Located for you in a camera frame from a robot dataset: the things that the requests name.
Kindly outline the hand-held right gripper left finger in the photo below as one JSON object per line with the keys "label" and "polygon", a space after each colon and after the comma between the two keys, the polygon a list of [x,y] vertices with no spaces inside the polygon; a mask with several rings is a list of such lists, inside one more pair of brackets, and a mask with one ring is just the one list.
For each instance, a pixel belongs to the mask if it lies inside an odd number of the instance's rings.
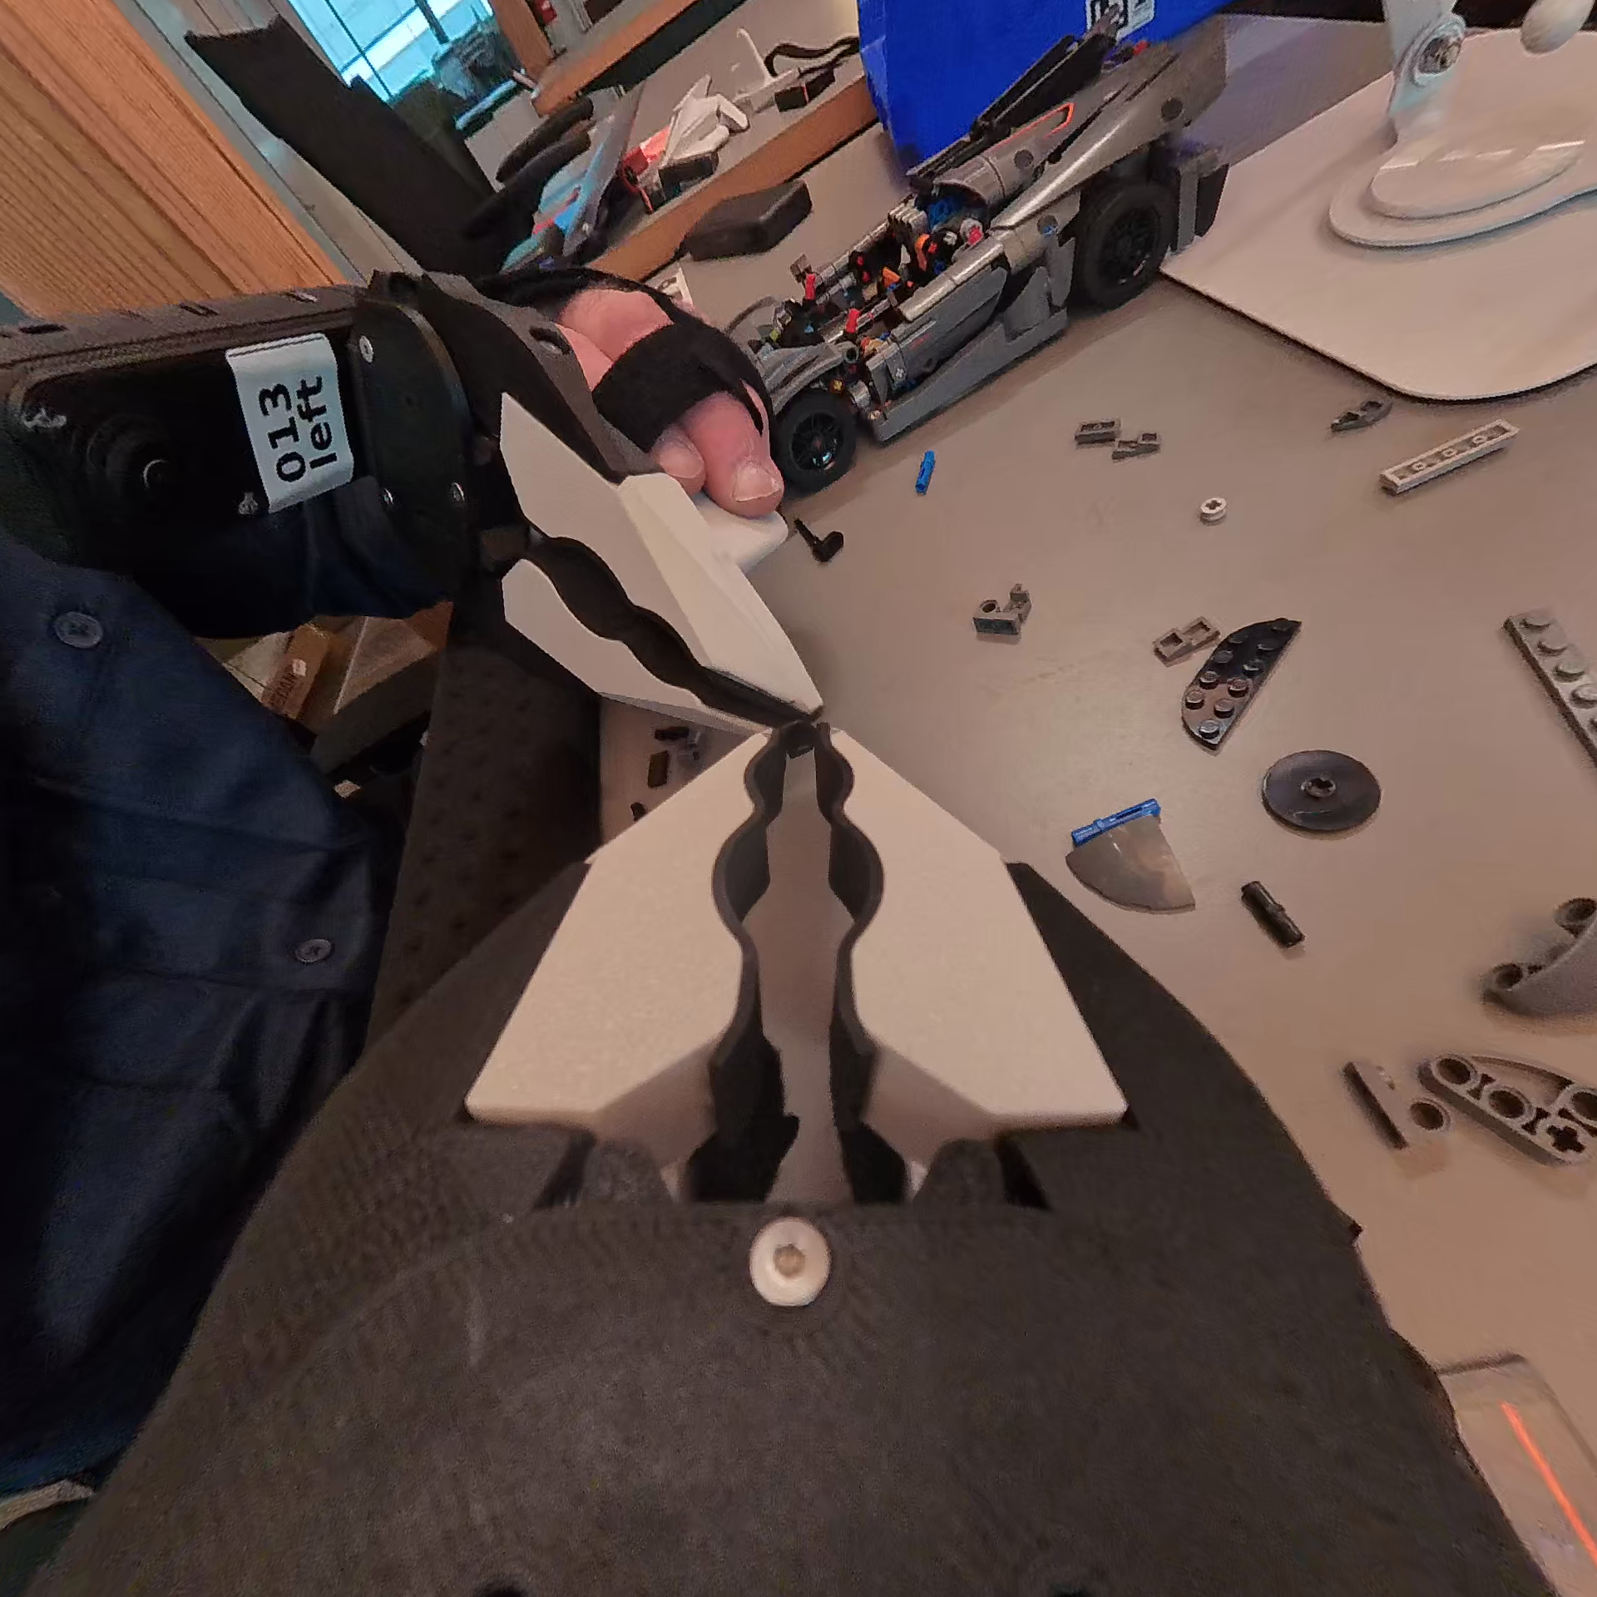
{"label": "hand-held right gripper left finger", "polygon": [[768,1196],[797,1118],[745,920],[797,742],[743,740],[589,858],[466,1095],[475,1122],[635,1145],[702,1200]]}

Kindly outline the round dark lego dish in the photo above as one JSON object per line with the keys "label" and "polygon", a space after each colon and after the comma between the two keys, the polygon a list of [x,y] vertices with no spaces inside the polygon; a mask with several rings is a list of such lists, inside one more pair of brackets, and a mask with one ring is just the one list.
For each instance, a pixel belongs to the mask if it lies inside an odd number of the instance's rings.
{"label": "round dark lego dish", "polygon": [[1382,803],[1373,770],[1342,751],[1293,751],[1263,778],[1263,803],[1299,833],[1339,835],[1369,823]]}

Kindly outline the black mesh office chair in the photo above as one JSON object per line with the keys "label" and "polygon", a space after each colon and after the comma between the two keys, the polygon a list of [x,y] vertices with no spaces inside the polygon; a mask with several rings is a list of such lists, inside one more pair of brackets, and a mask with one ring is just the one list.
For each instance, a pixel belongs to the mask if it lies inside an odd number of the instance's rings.
{"label": "black mesh office chair", "polygon": [[426,141],[363,86],[337,76],[285,21],[243,33],[188,33],[186,44],[245,111],[361,209],[430,272],[475,282],[536,236],[534,217],[555,169],[586,149],[580,116],[559,116],[551,139],[517,149],[519,166],[493,188],[453,135]]}

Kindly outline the long grey lego plate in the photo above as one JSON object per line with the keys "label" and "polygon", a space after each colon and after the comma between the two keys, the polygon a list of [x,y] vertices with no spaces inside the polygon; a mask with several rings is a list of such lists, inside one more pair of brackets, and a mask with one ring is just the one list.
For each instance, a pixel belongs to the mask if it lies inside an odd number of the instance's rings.
{"label": "long grey lego plate", "polygon": [[1576,744],[1595,763],[1595,671],[1588,656],[1546,609],[1510,614],[1504,631]]}

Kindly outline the light grey four-stud lego plate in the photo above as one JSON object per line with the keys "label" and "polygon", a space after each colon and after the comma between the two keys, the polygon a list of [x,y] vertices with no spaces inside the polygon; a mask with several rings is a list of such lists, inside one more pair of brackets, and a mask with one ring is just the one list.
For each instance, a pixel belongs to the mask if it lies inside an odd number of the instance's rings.
{"label": "light grey four-stud lego plate", "polygon": [[1405,458],[1396,466],[1388,466],[1378,476],[1378,487],[1388,496],[1401,496],[1422,487],[1430,487],[1447,476],[1466,470],[1468,466],[1475,466],[1504,451],[1517,439],[1519,432],[1521,430],[1517,426],[1502,419],[1491,420]]}

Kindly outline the dark half-round lego plate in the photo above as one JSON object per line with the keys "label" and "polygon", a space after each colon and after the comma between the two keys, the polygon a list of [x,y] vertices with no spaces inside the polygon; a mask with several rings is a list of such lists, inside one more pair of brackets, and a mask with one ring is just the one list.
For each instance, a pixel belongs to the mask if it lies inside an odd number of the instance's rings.
{"label": "dark half-round lego plate", "polygon": [[1224,746],[1301,630],[1302,624],[1293,618],[1270,618],[1230,631],[1217,643],[1183,694],[1183,726],[1196,746],[1209,751]]}

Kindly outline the cardboard box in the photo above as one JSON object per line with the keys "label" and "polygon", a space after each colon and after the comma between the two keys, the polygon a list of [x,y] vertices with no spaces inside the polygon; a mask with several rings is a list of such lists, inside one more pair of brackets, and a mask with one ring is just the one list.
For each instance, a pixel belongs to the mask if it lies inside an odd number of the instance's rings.
{"label": "cardboard box", "polygon": [[318,616],[205,649],[331,770],[428,717],[451,622],[449,603],[396,620]]}

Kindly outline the white book stand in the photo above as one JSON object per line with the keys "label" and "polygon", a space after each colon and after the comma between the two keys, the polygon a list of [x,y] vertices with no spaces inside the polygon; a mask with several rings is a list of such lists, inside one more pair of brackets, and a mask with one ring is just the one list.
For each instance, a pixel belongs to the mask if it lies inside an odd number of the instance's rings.
{"label": "white book stand", "polygon": [[1234,166],[1164,274],[1422,401],[1593,369],[1593,4],[1487,33],[1456,4],[1382,12],[1386,78]]}

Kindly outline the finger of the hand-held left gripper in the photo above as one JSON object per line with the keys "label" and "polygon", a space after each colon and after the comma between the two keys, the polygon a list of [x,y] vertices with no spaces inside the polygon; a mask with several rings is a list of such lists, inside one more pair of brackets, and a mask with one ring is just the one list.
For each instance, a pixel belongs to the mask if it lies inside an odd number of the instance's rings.
{"label": "finger of the hand-held left gripper", "polygon": [[607,563],[572,540],[534,544],[504,576],[502,595],[510,628],[605,700],[728,732],[806,719],[804,688],[768,688],[702,662],[686,624],[637,605]]}
{"label": "finger of the hand-held left gripper", "polygon": [[749,572],[787,538],[776,512],[743,517],[690,496],[664,472],[612,481],[515,398],[502,403],[502,458],[536,538],[572,540],[624,584],[637,605],[686,624],[692,652],[759,687],[804,688],[804,717],[823,696]]}

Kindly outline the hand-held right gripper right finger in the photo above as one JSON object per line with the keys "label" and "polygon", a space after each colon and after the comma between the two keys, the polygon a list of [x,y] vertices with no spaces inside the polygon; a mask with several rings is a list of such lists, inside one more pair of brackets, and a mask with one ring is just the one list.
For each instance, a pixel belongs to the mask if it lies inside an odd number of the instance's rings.
{"label": "hand-held right gripper right finger", "polygon": [[901,1204],[949,1145],[1118,1126],[1126,1095],[1004,856],[827,726],[816,801],[850,919],[829,1084],[854,1202]]}

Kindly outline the small grey lego connector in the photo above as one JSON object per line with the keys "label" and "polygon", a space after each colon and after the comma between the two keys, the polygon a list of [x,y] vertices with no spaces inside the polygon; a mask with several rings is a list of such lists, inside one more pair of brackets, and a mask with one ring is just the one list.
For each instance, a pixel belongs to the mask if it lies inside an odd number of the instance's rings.
{"label": "small grey lego connector", "polygon": [[1453,1130],[1443,1101],[1384,1067],[1352,1061],[1344,1065],[1344,1080],[1390,1149],[1417,1152],[1437,1147]]}

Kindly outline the curved grey-blue lego slope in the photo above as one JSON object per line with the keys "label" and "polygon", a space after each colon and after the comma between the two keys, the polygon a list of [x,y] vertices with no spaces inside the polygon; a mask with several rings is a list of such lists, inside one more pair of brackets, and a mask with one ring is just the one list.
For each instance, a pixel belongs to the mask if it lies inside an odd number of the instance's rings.
{"label": "curved grey-blue lego slope", "polygon": [[1112,905],[1141,913],[1186,913],[1196,907],[1185,869],[1169,848],[1164,820],[1109,831],[1067,854],[1070,875]]}

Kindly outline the wooden-edged background table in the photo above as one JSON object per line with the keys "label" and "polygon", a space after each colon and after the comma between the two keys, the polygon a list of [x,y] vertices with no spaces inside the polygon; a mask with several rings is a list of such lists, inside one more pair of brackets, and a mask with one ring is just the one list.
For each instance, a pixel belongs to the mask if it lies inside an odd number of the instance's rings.
{"label": "wooden-edged background table", "polygon": [[[669,128],[700,80],[724,101],[757,97],[757,59],[780,44],[831,46],[856,34],[858,17],[858,6],[848,2],[618,4],[532,71],[532,103],[540,114],[551,114],[588,93],[601,101],[607,88],[622,90],[633,111],[631,145],[643,147]],[[607,247],[593,261],[599,268],[652,276],[673,261],[707,209],[806,173],[875,122],[856,55],[802,107],[749,103],[745,114],[747,126],[730,131],[707,179],[660,207],[631,204],[612,223]]]}

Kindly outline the wooden beam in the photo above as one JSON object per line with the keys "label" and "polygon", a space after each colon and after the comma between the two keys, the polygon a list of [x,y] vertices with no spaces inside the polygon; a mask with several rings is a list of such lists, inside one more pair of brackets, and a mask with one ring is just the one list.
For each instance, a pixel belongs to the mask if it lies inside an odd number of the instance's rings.
{"label": "wooden beam", "polygon": [[25,314],[346,280],[116,4],[2,4],[2,289]]}

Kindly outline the grey lego car model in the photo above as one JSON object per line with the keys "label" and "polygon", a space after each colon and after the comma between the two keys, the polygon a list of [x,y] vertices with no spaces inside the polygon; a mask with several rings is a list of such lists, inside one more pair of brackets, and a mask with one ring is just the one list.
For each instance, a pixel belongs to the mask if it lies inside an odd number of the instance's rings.
{"label": "grey lego car model", "polygon": [[1122,44],[1112,8],[1067,36],[907,173],[905,200],[848,253],[791,266],[799,293],[728,331],[768,394],[791,493],[884,445],[1061,335],[1112,310],[1204,238],[1228,166],[1188,137],[1224,91],[1224,23]]}

